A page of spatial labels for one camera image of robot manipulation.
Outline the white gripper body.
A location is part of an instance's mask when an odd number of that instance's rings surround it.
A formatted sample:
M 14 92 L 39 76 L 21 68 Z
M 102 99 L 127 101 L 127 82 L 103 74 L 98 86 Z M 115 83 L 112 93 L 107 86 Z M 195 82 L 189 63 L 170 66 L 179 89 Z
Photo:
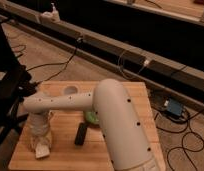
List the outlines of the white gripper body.
M 45 136 L 50 130 L 50 122 L 47 115 L 33 114 L 30 116 L 30 130 L 34 136 Z

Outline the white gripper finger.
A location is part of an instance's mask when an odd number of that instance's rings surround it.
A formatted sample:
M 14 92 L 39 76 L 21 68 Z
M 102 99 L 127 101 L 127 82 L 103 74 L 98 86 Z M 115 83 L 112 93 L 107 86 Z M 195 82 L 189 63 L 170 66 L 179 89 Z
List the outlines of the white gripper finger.
M 45 143 L 49 148 L 52 147 L 52 135 L 51 135 L 51 134 L 47 134 L 47 135 L 44 137 L 44 143 Z
M 30 146 L 33 151 L 36 150 L 37 144 L 39 143 L 39 138 L 37 136 L 30 137 Z

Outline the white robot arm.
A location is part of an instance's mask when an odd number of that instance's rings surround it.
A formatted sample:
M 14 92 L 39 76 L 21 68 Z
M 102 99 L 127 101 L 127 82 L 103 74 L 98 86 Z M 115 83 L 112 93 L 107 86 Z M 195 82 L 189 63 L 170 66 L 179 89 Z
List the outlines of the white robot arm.
M 102 80 L 87 93 L 52 97 L 38 92 L 24 106 L 34 118 L 33 130 L 40 131 L 48 128 L 43 119 L 49 110 L 94 111 L 115 171 L 161 171 L 131 97 L 117 80 Z

